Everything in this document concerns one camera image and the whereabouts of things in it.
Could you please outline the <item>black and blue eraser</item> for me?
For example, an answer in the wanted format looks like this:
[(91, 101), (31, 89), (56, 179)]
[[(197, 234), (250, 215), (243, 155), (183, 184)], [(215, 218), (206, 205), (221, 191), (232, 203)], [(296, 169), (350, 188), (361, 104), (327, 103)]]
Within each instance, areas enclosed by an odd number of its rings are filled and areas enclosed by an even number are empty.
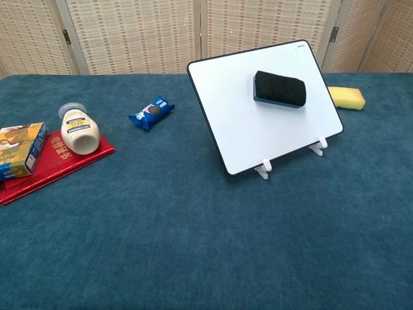
[(253, 78), (255, 101), (299, 109), (307, 102), (305, 83), (298, 79), (258, 70)]

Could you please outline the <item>white board with black frame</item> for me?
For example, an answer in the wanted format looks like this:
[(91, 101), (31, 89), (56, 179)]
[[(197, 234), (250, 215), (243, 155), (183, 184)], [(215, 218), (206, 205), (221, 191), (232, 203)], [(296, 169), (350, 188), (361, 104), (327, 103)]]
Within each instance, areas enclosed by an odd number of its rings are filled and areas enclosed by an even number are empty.
[[(305, 105), (290, 108), (255, 101), (253, 78), (258, 70), (302, 80)], [(188, 64), (187, 72), (231, 175), (343, 131), (315, 55), (304, 39), (199, 59)]]

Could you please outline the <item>white plastic board stand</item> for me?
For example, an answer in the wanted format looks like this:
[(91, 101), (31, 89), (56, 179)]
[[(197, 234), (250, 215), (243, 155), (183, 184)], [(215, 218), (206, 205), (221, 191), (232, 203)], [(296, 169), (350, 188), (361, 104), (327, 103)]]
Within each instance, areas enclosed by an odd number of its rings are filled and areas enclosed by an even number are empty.
[[(318, 156), (323, 156), (323, 150), (328, 147), (326, 138), (320, 137), (317, 143), (311, 144), (308, 146), (315, 154)], [(264, 159), (262, 164), (254, 167), (254, 170), (264, 179), (268, 179), (268, 173), (272, 170), (272, 165), (270, 160)]]

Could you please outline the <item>blue cookie packet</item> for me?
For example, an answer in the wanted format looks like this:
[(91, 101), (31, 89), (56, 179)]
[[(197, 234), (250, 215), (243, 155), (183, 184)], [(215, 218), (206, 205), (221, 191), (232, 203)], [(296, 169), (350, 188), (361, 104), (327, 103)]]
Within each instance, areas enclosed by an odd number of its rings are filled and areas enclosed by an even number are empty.
[(143, 130), (150, 130), (156, 123), (175, 109), (166, 98), (159, 95), (151, 104), (135, 114), (128, 116), (129, 120)]

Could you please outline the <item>blue table cloth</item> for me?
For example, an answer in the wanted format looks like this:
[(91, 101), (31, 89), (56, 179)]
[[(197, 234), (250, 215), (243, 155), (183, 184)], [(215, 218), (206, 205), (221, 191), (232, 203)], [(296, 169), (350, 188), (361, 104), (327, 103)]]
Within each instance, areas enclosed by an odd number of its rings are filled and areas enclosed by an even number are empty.
[(413, 74), (325, 80), (365, 108), (268, 180), (227, 174), (186, 75), (1, 80), (0, 128), (77, 101), (116, 152), (0, 207), (0, 309), (413, 310)]

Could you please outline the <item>white mayonnaise bottle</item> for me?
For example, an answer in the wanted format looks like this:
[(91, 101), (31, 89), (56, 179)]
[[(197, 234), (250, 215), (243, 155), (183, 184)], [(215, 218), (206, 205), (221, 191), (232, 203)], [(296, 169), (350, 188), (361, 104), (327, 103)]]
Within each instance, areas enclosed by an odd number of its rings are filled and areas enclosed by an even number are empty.
[(86, 107), (78, 102), (60, 106), (58, 116), (62, 120), (61, 137), (74, 153), (87, 155), (95, 152), (100, 143), (96, 122), (86, 113)]

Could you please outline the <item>woven folding screen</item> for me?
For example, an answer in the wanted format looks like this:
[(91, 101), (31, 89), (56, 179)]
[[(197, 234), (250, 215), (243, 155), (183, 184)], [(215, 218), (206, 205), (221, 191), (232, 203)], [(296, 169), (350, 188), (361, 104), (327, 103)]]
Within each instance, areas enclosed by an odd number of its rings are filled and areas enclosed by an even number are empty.
[(182, 73), (297, 39), (324, 72), (413, 73), (413, 0), (0, 0), (0, 79)]

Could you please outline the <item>red hardcover book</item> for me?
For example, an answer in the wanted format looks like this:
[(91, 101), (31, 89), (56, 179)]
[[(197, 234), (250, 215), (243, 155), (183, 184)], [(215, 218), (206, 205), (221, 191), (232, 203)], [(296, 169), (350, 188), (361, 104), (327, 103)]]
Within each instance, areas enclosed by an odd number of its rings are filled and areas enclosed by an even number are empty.
[(0, 205), (7, 205), (58, 179), (115, 152), (116, 149), (101, 136), (96, 151), (79, 155), (71, 151), (63, 142), (59, 131), (51, 132), (30, 176), (0, 181)]

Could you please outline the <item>yellow sponge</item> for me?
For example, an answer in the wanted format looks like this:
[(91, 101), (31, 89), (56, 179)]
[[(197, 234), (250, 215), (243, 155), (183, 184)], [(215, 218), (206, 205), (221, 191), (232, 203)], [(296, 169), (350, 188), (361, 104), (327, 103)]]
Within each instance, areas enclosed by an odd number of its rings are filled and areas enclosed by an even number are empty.
[(328, 91), (337, 108), (362, 110), (365, 106), (365, 98), (358, 88), (328, 87)]

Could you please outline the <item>yellow blue carton box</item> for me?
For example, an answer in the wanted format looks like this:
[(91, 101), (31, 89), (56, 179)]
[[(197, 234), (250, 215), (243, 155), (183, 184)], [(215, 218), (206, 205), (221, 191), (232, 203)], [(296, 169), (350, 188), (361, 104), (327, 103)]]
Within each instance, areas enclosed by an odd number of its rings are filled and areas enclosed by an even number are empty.
[(45, 123), (0, 129), (0, 181), (30, 176), (48, 136)]

